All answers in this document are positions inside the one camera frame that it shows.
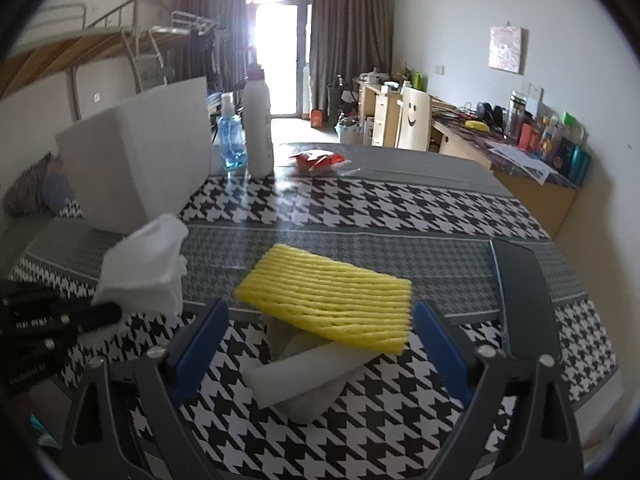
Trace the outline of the grey fluffy cloth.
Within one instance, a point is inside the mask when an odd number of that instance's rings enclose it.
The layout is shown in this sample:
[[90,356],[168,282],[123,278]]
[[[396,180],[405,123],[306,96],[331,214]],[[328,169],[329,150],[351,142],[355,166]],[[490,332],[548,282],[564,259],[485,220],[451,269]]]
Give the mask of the grey fluffy cloth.
[[329,341],[264,315],[272,374],[285,399],[273,408],[291,422],[308,425],[338,399],[356,370],[374,352]]

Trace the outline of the yellow foam net sleeve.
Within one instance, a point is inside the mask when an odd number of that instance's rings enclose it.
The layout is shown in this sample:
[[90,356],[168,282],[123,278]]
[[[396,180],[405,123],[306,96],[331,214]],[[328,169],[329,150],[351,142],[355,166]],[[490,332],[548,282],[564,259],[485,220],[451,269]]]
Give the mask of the yellow foam net sleeve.
[[408,344],[412,284],[275,244],[234,291],[237,300],[320,337],[398,356]]

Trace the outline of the white tissue paper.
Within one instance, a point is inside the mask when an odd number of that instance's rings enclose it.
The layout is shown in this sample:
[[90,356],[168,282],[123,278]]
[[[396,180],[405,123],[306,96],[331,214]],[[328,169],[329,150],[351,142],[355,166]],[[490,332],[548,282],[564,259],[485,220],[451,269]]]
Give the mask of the white tissue paper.
[[174,214],[162,214],[123,238],[104,254],[92,302],[114,302],[128,313],[181,313],[186,276],[181,247],[188,235]]

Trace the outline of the blue plaid bedding bundle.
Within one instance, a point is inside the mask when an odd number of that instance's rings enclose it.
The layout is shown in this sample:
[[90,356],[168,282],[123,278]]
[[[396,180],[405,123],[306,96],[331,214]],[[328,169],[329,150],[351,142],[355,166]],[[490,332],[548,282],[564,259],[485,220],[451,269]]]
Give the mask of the blue plaid bedding bundle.
[[74,198],[62,158],[48,153],[20,174],[4,194],[2,206],[11,218],[58,214]]

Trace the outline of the white styrofoam box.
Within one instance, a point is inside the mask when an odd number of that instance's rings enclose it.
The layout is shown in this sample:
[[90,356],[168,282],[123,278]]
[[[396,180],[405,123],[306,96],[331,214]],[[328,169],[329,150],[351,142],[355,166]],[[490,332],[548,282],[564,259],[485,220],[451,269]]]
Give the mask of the white styrofoam box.
[[89,226],[130,234],[180,214],[212,168],[206,82],[155,87],[56,136],[68,182]]

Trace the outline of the houndstooth table cloth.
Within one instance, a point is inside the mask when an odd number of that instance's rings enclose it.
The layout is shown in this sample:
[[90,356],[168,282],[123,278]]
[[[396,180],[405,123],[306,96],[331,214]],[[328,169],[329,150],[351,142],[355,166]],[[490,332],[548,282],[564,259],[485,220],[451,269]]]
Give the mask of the houndstooth table cloth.
[[355,177],[201,172],[126,218],[125,173],[74,198],[1,287],[4,374],[52,377],[72,479],[580,479],[617,361],[553,240],[430,153]]

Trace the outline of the wooden desk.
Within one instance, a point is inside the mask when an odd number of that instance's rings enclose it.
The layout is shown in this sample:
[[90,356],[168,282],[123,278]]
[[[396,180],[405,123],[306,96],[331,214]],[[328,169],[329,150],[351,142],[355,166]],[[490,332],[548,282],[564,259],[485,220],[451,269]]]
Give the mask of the wooden desk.
[[[358,113],[373,120],[371,143],[396,148],[401,96],[380,84],[352,81],[358,92]],[[432,128],[428,152],[477,162],[489,171],[542,225],[549,235],[558,234],[578,193],[578,187],[555,171],[538,178],[533,166],[522,167],[492,149],[506,146],[495,133],[479,132],[464,125],[454,106],[432,97]]]

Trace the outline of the teal cup on desk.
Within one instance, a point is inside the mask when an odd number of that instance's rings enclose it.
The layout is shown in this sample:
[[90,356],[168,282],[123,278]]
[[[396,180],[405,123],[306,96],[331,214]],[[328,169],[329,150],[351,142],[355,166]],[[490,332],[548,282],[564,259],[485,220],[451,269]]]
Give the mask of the teal cup on desk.
[[576,186],[582,186],[591,162],[591,155],[581,146],[575,145],[568,167],[567,179]]

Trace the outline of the metal bunk bed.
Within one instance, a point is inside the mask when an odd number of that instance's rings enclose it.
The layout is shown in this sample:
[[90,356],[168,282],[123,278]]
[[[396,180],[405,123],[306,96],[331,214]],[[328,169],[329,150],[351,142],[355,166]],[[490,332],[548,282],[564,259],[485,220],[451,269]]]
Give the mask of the metal bunk bed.
[[[181,11],[170,12],[168,25],[143,26],[140,21],[142,0],[125,0],[89,23],[87,7],[82,3],[45,6],[40,14],[54,12],[54,20],[40,21],[35,27],[80,21],[80,29],[37,39],[8,54],[1,62],[1,97],[7,99],[36,82],[62,73],[67,84],[68,104],[73,122],[82,118],[77,72],[81,66],[126,58],[134,91],[170,84],[175,70],[165,54],[181,46],[200,28],[201,21]],[[59,13],[67,11],[67,16]]]

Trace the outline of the wooden smiley face chair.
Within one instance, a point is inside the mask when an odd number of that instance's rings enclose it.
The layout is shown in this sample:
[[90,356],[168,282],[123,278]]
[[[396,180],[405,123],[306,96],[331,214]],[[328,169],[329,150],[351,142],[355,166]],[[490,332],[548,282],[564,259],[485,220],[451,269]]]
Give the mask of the wooden smiley face chair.
[[396,148],[427,152],[431,140],[432,97],[410,87],[400,92],[400,115]]

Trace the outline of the steel thermos bottle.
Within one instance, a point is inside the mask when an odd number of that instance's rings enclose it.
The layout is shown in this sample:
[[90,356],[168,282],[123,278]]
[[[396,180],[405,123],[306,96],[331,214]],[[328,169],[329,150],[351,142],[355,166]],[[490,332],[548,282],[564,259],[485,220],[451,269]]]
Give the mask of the steel thermos bottle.
[[508,116],[506,116],[506,126],[504,134],[506,138],[518,143],[521,136],[522,125],[525,122],[526,99],[521,93],[512,91],[510,95],[510,104]]

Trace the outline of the white pump bottle red cap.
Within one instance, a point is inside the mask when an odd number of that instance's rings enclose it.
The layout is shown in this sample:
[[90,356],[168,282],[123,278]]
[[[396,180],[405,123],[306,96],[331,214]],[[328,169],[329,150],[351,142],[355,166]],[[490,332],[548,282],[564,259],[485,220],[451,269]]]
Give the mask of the white pump bottle red cap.
[[253,179],[263,179],[272,173],[274,161],[270,93],[264,70],[257,63],[247,69],[242,119],[248,172]]

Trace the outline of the red snack packet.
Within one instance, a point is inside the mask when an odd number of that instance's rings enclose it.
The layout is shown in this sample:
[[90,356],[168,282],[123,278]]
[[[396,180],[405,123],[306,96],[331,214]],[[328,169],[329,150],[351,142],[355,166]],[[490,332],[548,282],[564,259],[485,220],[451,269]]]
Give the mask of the red snack packet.
[[295,153],[288,159],[303,177],[333,176],[350,164],[343,154],[318,148]]

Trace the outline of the brown left curtain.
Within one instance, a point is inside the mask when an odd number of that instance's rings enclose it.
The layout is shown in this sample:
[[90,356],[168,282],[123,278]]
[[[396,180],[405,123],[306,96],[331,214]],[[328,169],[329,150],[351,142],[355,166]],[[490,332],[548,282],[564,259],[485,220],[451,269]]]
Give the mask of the brown left curtain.
[[177,78],[204,77],[209,89],[230,92],[246,74],[246,0],[176,0],[176,9],[201,21],[176,50]]

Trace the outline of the brown curtain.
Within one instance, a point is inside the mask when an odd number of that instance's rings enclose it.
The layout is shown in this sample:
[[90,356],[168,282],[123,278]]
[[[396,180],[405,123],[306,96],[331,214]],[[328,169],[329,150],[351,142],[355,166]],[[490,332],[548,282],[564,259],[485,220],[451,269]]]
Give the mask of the brown curtain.
[[328,109],[337,75],[351,81],[363,73],[388,74],[392,64],[392,0],[314,0],[311,7],[310,98]]
[[176,50],[177,78],[204,77],[209,89],[230,92],[246,74],[246,0],[176,0],[176,9],[201,21]]

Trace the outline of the white bucket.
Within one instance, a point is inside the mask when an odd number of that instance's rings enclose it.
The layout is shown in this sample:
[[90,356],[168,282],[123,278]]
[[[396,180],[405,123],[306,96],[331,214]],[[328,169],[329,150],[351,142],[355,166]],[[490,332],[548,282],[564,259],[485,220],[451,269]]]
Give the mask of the white bucket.
[[334,130],[341,144],[363,144],[362,127],[358,119],[341,120],[335,125]]

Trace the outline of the glass balcony door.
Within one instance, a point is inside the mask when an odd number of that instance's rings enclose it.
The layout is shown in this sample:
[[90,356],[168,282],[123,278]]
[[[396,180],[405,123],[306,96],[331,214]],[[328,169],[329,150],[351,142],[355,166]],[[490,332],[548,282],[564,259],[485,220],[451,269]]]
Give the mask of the glass balcony door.
[[250,44],[265,72],[271,115],[301,118],[309,112],[308,63],[314,0],[246,0]]

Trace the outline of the brown right curtain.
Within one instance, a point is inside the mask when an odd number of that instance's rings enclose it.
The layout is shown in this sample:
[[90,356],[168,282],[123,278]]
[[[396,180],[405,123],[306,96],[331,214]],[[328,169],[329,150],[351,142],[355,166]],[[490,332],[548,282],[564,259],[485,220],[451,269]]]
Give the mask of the brown right curtain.
[[351,81],[363,73],[388,74],[392,64],[392,0],[314,0],[311,7],[310,98],[328,109],[337,75]]

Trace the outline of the pink cartoon wall picture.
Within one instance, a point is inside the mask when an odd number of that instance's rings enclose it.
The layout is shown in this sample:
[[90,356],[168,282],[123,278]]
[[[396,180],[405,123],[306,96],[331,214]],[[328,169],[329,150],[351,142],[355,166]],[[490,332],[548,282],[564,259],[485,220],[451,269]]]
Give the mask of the pink cartoon wall picture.
[[521,73],[523,29],[492,26],[489,31],[488,67],[511,74]]

